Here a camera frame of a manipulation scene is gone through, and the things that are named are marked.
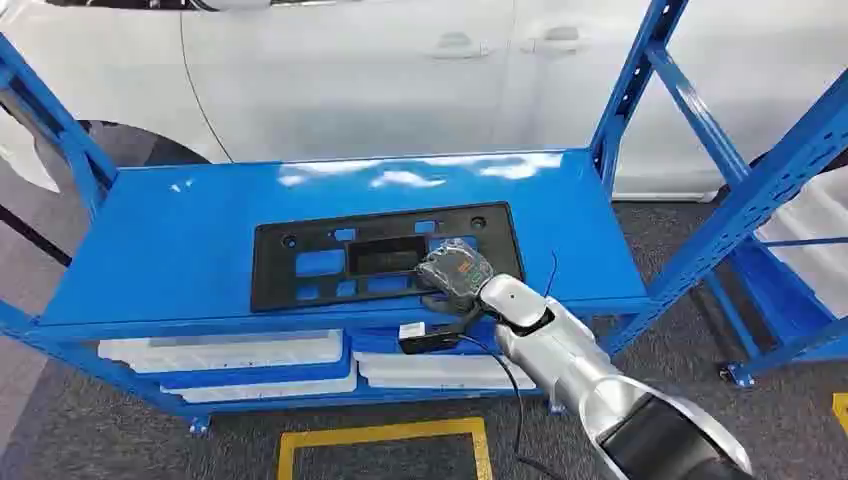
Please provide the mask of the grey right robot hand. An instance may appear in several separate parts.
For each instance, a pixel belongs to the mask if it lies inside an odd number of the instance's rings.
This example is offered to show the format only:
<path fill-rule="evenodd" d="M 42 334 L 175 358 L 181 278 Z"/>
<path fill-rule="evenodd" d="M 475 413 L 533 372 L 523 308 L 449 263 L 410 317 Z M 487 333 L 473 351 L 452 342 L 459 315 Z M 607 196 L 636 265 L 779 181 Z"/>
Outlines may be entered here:
<path fill-rule="evenodd" d="M 421 299 L 426 308 L 461 316 L 477 307 L 480 291 L 495 276 L 495 269 L 464 240 L 448 238 L 424 257 L 415 273 L 422 286 L 439 292 Z"/>

